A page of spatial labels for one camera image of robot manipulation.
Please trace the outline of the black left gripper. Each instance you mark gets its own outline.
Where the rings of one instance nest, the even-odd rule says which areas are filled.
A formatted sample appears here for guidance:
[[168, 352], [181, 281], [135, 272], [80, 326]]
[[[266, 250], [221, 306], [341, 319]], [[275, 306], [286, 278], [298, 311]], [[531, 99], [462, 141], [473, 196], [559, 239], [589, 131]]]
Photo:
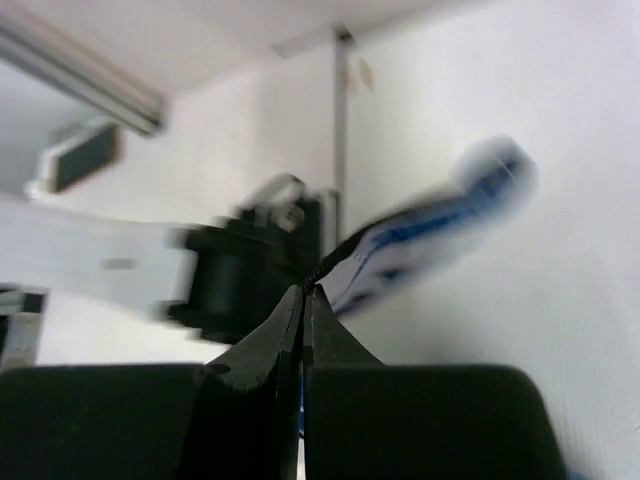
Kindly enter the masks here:
[[195, 264], [185, 298], [167, 304], [166, 318], [206, 341], [239, 342], [337, 245], [339, 220], [337, 190], [310, 190], [289, 173], [273, 177], [234, 216], [179, 233]]

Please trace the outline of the blue patterned trousers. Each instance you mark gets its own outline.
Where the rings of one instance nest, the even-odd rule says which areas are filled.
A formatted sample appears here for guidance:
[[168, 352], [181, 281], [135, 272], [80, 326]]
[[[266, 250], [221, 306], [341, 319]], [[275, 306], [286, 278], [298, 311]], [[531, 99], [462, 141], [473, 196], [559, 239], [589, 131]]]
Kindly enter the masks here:
[[342, 320], [398, 292], [458, 256], [481, 228], [507, 214], [535, 181], [532, 158], [513, 140], [475, 147], [459, 183], [429, 193], [361, 228], [310, 279], [307, 296], [321, 287]]

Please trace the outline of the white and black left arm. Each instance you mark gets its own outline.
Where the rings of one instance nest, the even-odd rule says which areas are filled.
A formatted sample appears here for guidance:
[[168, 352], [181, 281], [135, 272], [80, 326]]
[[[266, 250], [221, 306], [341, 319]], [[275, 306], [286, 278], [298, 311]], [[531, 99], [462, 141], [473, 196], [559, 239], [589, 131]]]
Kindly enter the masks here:
[[337, 242], [340, 196], [281, 174], [211, 225], [112, 220], [1, 203], [1, 317], [59, 290], [232, 345]]

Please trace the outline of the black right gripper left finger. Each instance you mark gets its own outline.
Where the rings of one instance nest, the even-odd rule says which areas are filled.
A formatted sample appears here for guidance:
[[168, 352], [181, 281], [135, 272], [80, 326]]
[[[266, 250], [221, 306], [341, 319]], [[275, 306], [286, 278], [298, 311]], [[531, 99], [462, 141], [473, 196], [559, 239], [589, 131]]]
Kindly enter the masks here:
[[191, 479], [294, 479], [304, 292], [204, 368], [189, 425]]

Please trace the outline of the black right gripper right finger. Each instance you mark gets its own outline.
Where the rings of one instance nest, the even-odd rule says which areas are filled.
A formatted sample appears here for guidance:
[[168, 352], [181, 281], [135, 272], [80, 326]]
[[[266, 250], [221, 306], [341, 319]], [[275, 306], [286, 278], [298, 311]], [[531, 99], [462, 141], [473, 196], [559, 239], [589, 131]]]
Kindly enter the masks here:
[[500, 365], [389, 366], [335, 317], [321, 287], [304, 313], [310, 479], [563, 479], [542, 396]]

